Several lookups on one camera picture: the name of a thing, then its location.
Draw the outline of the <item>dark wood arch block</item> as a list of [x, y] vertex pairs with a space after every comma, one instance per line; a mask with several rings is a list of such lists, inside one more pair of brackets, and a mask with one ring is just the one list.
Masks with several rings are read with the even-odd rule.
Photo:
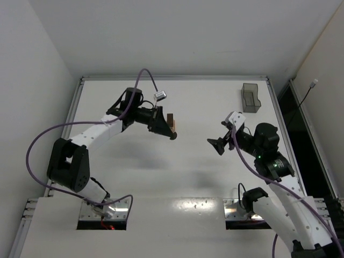
[[174, 126], [174, 115], [172, 113], [167, 113], [167, 120], [166, 120], [167, 124], [169, 127], [173, 127]]

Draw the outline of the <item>smoky transparent plastic bin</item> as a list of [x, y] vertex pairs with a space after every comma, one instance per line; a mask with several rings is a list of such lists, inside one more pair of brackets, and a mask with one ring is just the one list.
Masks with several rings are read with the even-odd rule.
[[258, 85], [255, 83], [244, 83], [241, 88], [242, 110], [245, 113], [257, 113], [261, 107], [258, 98]]

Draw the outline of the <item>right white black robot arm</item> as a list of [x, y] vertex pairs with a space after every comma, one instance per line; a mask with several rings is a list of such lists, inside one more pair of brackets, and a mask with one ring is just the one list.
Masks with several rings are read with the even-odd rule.
[[208, 139], [219, 155], [225, 146], [235, 149], [246, 168], [265, 181], [284, 209], [280, 210], [266, 191], [257, 187], [243, 193], [243, 210], [254, 213], [275, 231], [291, 257], [343, 257], [342, 245], [334, 231], [314, 208], [314, 200], [300, 189], [289, 161], [279, 152], [277, 127], [256, 126], [254, 135], [244, 132], [238, 119], [222, 121], [228, 132]]

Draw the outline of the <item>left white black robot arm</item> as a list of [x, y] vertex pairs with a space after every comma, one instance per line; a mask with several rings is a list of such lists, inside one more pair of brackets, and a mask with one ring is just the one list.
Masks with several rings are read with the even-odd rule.
[[99, 123], [72, 138], [57, 139], [53, 145], [47, 177], [80, 195], [91, 205], [102, 207], [109, 201], [110, 194], [91, 177], [90, 155], [93, 152], [134, 123], [146, 125], [148, 131], [170, 140], [177, 138], [174, 115], [164, 114], [162, 106], [143, 107], [144, 102], [140, 89], [127, 88]]

